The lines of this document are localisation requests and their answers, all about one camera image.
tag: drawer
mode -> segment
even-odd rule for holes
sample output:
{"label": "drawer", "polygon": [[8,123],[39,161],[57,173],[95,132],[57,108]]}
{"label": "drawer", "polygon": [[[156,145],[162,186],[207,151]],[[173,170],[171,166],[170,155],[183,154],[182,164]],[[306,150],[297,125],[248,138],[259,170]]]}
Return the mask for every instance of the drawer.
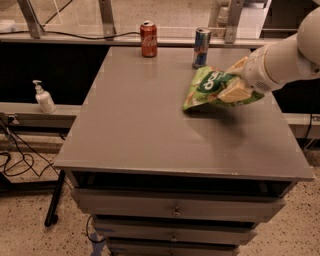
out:
{"label": "drawer", "polygon": [[256,235],[249,228],[217,226],[210,221],[170,219],[95,218],[94,228],[104,237],[162,240],[173,243],[245,245]]}
{"label": "drawer", "polygon": [[233,246],[206,244],[163,243],[143,240],[108,239],[108,249],[120,255],[156,256],[235,256],[239,253]]}
{"label": "drawer", "polygon": [[93,215],[267,222],[283,199],[74,189],[78,207]]}

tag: white bottle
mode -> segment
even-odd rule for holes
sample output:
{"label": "white bottle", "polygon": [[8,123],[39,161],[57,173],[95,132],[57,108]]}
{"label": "white bottle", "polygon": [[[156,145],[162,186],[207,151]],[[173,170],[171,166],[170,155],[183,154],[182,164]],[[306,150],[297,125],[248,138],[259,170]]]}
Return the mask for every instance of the white bottle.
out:
{"label": "white bottle", "polygon": [[51,98],[50,93],[48,93],[47,91],[43,90],[41,87],[41,81],[39,80],[33,80],[32,81],[36,87],[36,100],[39,103],[42,111],[44,113],[52,113],[56,110],[56,106],[54,105],[54,102]]}

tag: red soda can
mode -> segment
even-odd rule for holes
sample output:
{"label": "red soda can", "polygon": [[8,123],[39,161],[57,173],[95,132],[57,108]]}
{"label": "red soda can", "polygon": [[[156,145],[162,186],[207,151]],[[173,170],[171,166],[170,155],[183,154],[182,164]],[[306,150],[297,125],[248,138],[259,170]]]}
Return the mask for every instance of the red soda can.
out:
{"label": "red soda can", "polygon": [[155,57],[158,52],[157,27],[152,21],[145,21],[140,26],[141,51],[144,57]]}

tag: blue soda can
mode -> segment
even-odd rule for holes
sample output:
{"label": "blue soda can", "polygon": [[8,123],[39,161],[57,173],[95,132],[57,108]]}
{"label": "blue soda can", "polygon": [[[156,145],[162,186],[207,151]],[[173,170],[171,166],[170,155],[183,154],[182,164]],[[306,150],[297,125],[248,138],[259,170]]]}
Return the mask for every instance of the blue soda can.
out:
{"label": "blue soda can", "polygon": [[210,45],[211,31],[209,28],[198,28],[194,44],[192,67],[195,69],[206,66],[207,53]]}

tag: tabletop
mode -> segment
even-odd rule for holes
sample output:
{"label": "tabletop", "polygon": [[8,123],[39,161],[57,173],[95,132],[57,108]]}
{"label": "tabletop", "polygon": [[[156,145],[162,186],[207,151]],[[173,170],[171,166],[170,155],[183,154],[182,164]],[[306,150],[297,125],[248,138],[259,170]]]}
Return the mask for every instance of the tabletop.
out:
{"label": "tabletop", "polygon": [[[207,64],[227,69],[246,49],[210,48]],[[188,114],[192,48],[111,47],[55,166],[65,170],[239,179],[313,177],[272,94],[239,107]]]}

